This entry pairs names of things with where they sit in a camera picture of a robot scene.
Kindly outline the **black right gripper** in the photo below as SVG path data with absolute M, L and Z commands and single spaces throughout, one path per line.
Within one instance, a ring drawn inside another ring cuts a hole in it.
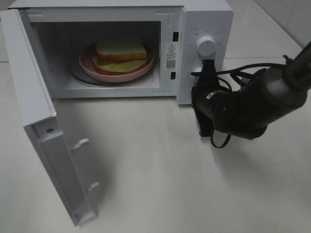
M 196 85 L 191 91 L 191 105 L 199 125 L 199 135 L 210 137 L 213 129 L 213 109 L 216 101 L 212 99 L 212 92 L 217 90 L 219 81 L 216 75 L 199 75 Z

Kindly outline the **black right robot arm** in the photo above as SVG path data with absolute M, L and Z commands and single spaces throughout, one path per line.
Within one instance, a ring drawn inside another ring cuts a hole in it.
M 264 134 L 267 126 L 302 107 L 311 87 L 311 47 L 285 64 L 256 63 L 228 70 L 240 86 L 234 91 L 216 71 L 213 60 L 204 60 L 202 70 L 193 72 L 197 82 L 191 90 L 202 137 L 214 132 L 252 140 Z

